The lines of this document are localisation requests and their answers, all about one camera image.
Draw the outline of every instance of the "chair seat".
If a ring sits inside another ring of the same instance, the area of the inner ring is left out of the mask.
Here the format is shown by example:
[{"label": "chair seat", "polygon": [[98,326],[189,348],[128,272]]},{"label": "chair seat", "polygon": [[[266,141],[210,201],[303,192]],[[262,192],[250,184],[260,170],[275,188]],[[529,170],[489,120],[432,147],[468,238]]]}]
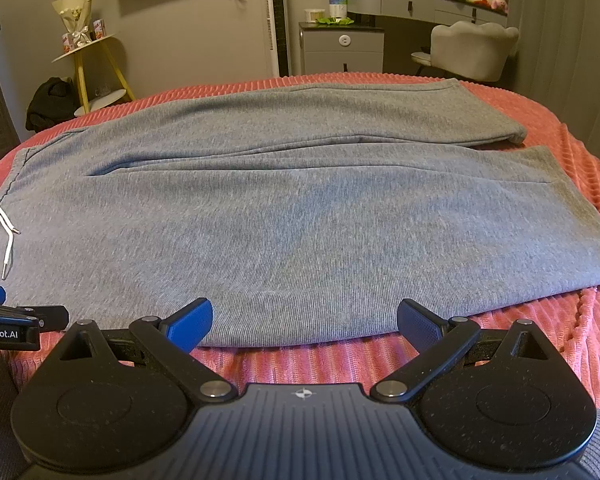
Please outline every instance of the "chair seat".
[{"label": "chair seat", "polygon": [[422,66],[431,66],[431,54],[425,52],[412,52],[411,60]]}]

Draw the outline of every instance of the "white drawstring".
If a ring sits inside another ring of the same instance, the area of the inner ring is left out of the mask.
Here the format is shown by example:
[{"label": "white drawstring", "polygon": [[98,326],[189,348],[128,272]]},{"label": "white drawstring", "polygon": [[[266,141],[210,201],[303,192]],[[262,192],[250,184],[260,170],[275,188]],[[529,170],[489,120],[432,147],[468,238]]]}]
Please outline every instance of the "white drawstring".
[{"label": "white drawstring", "polygon": [[5,231],[7,231],[7,234],[9,235],[9,241],[7,242],[7,250],[4,252],[4,265],[2,266],[2,279],[5,280],[7,278],[7,267],[9,265],[9,261],[11,259],[11,251],[13,250],[13,234],[20,234],[20,231],[18,231],[13,224],[11,223],[11,220],[9,220],[9,217],[7,216],[7,213],[4,212],[4,210],[0,207],[0,224],[2,225],[2,227],[4,228]]}]

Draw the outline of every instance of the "screw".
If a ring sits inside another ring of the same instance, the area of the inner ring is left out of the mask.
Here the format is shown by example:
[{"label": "screw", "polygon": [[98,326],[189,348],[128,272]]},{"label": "screw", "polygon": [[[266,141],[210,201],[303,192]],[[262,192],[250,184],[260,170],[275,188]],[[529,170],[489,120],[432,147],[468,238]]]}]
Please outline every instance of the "screw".
[{"label": "screw", "polygon": [[231,392],[231,385],[226,381],[207,381],[200,386],[200,393],[212,399],[224,397]]},{"label": "screw", "polygon": [[407,389],[407,385],[400,381],[382,381],[376,384],[376,392],[383,397],[400,397]]}]

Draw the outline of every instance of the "beige velvet chair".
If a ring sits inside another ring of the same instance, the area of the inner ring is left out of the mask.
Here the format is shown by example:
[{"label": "beige velvet chair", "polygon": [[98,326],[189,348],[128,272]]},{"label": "beige velvet chair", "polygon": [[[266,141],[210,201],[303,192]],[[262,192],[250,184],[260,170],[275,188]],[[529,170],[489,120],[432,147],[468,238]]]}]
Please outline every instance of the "beige velvet chair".
[{"label": "beige velvet chair", "polygon": [[519,34],[515,27],[497,23],[437,25],[431,31],[431,54],[414,52],[411,60],[420,65],[416,75],[432,66],[473,81],[495,82]]}]

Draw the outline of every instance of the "bed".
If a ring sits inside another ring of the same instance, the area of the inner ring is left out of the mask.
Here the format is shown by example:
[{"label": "bed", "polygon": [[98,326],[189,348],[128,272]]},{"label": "bed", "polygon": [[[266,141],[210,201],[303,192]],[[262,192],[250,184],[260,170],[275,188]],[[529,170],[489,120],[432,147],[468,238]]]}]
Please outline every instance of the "bed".
[{"label": "bed", "polygon": [[[0,161],[0,185],[17,150],[43,144],[72,128],[99,124],[163,102],[292,86],[312,82],[410,84],[434,81],[388,74],[339,73],[296,76],[171,90],[59,124],[23,142]],[[546,108],[509,91],[463,83],[475,96],[528,130],[523,147],[546,145],[580,192],[600,212],[600,161],[589,154],[564,124]],[[513,149],[511,144],[488,149]],[[600,408],[600,286],[531,301],[475,316],[484,328],[508,328],[519,318],[533,319],[561,352]],[[42,336],[39,352],[4,352],[18,387],[22,387],[61,337]],[[249,382],[359,382],[365,390],[407,362],[416,351],[398,334],[289,348],[198,348],[192,355],[239,388]]]}]

